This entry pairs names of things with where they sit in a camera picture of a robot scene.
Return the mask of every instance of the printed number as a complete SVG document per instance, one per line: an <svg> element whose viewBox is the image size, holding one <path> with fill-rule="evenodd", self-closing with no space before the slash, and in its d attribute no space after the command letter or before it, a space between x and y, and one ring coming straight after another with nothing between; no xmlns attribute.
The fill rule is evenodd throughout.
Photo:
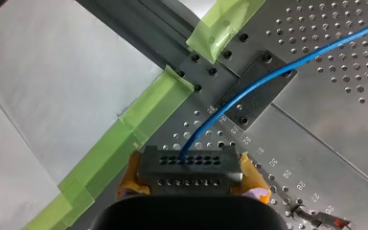
<svg viewBox="0 0 368 230"><path fill-rule="evenodd" d="M250 139L250 137L245 137L244 139L243 139L243 142L244 142L244 144L245 145L249 145L249 143L252 141L252 139Z"/></svg>
<svg viewBox="0 0 368 230"><path fill-rule="evenodd" d="M207 109L207 112L208 112L209 114L213 114L216 110L217 110L216 108L214 108L214 107L210 106L210 107Z"/></svg>
<svg viewBox="0 0 368 230"><path fill-rule="evenodd" d="M225 115L222 115L220 118L219 118L219 121L221 124L223 124L223 122L226 122L226 117Z"/></svg>
<svg viewBox="0 0 368 230"><path fill-rule="evenodd" d="M327 214L331 214L332 212L334 211L334 207L333 206L328 206L328 208L325 210L325 212L327 213Z"/></svg>
<svg viewBox="0 0 368 230"><path fill-rule="evenodd" d="M304 187L306 187L306 183L304 183L303 181L300 181L300 183L298 183L297 185L298 190L303 190Z"/></svg>
<svg viewBox="0 0 368 230"><path fill-rule="evenodd" d="M275 166L277 165L277 160L276 160L276 158L271 159L271 161L270 161L268 164L270 164L270 165L271 165L271 167L275 167Z"/></svg>
<svg viewBox="0 0 368 230"><path fill-rule="evenodd" d="M318 199L319 199L319 195L318 194L313 194L313 196L312 196L312 201L315 203L316 201L318 201Z"/></svg>
<svg viewBox="0 0 368 230"><path fill-rule="evenodd" d="M239 131L239 128L238 128L238 127L236 127L236 126L234 126L234 127L231 129L231 132L232 132L233 134L236 134L238 131Z"/></svg>
<svg viewBox="0 0 368 230"><path fill-rule="evenodd" d="M259 148L256 150L256 152L257 152L258 154L262 154L262 153L264 153L264 152L265 152L265 149L263 149L262 147L259 147Z"/></svg>
<svg viewBox="0 0 368 230"><path fill-rule="evenodd" d="M284 177L285 179L288 179L290 176L291 176L291 171L290 171L290 170L286 170L286 171L283 173L283 177Z"/></svg>

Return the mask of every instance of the perforated metal plate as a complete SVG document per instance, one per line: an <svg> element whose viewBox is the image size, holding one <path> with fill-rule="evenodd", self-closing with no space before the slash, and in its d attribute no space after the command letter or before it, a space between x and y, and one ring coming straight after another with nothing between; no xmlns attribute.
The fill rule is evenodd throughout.
<svg viewBox="0 0 368 230"><path fill-rule="evenodd" d="M292 61L366 25L368 1L269 0L241 33ZM257 49L235 37L226 47L232 59L221 62L240 73L251 56L246 50ZM193 67L188 62L186 68ZM212 101L194 94L149 143L179 148L214 110ZM288 216L296 202L307 211L325 211L368 229L368 35L299 68L246 132L222 117L194 148L215 149L219 142L248 150L276 191L272 206L289 229L311 229Z"/></svg>

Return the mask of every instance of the wire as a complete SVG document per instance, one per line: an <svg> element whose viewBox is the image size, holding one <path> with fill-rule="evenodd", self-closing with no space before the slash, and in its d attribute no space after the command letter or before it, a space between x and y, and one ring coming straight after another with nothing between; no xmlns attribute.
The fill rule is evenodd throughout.
<svg viewBox="0 0 368 230"><path fill-rule="evenodd" d="M188 140L188 142L184 145L183 149L180 152L179 158L184 159L185 155L188 152L188 149L190 146L196 141L196 139L208 128L210 127L220 116L222 116L229 108L231 108L233 105L235 105L238 101L240 101L243 97L251 93L256 88L260 87L261 85L267 83L268 81L271 81L278 76L281 76L282 74L286 73L287 71L291 71L300 65L303 65L304 63L307 63L310 60L313 60L314 58L321 56L325 53L330 52L331 50L337 48L339 45L348 43L352 40L355 40L361 36L364 36L368 34L368 27L350 34L344 38L341 38L337 41L334 41L324 47L321 47L320 49L304 56L301 58L296 59L295 61L281 67L280 69L277 69L263 78L254 81L253 83L249 84L246 88L243 89L239 94L237 94L235 97L233 97L231 100L229 100L223 107L218 109L211 117L209 117L191 136L191 138Z"/></svg>

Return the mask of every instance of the green tape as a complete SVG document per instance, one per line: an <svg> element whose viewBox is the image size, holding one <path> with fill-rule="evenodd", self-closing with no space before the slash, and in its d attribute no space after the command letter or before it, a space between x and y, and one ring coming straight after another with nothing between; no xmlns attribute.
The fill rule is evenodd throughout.
<svg viewBox="0 0 368 230"><path fill-rule="evenodd" d="M61 181L61 194L25 229L64 230L71 226L125 166L129 155L148 141L193 90L167 66Z"/></svg>
<svg viewBox="0 0 368 230"><path fill-rule="evenodd" d="M72 209L73 207L64 195L60 194L37 217L30 221L25 229L65 229L67 226L62 223L62 219Z"/></svg>
<svg viewBox="0 0 368 230"><path fill-rule="evenodd" d="M265 0L218 0L196 25L187 45L214 63Z"/></svg>

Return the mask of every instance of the black screw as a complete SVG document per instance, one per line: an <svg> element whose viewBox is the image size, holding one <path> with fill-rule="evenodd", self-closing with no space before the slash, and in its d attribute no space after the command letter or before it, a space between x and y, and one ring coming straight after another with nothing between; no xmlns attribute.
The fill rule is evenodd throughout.
<svg viewBox="0 0 368 230"><path fill-rule="evenodd" d="M241 117L239 121L242 125L247 125L247 123L249 123L249 120L246 117Z"/></svg>
<svg viewBox="0 0 368 230"><path fill-rule="evenodd" d="M211 69L208 70L208 73L211 76L216 76L218 74L218 70L216 68L211 68Z"/></svg>
<svg viewBox="0 0 368 230"><path fill-rule="evenodd" d="M193 57L191 57L191 60L195 63L199 63L199 55L193 55Z"/></svg>
<svg viewBox="0 0 368 230"><path fill-rule="evenodd" d="M200 84L196 84L196 85L194 85L194 91L195 91L196 93L201 92L201 90L202 90L202 86L201 86Z"/></svg>
<svg viewBox="0 0 368 230"><path fill-rule="evenodd" d="M247 39L249 39L249 35L248 34L242 34L240 37L239 37L239 40L241 42L246 42Z"/></svg>
<svg viewBox="0 0 368 230"><path fill-rule="evenodd" d="M282 76L285 77L285 78L289 78L291 76L291 74L292 74L291 70L288 70L287 72L282 74Z"/></svg>
<svg viewBox="0 0 368 230"><path fill-rule="evenodd" d="M266 64L269 64L273 60L273 57L271 57L271 54L264 54L263 55L263 61Z"/></svg>
<svg viewBox="0 0 368 230"><path fill-rule="evenodd" d="M226 58L226 59L232 58L232 51L225 51L223 53L223 57Z"/></svg>
<svg viewBox="0 0 368 230"><path fill-rule="evenodd" d="M178 71L177 75L180 76L181 78L184 78L185 73L184 73L184 71Z"/></svg>

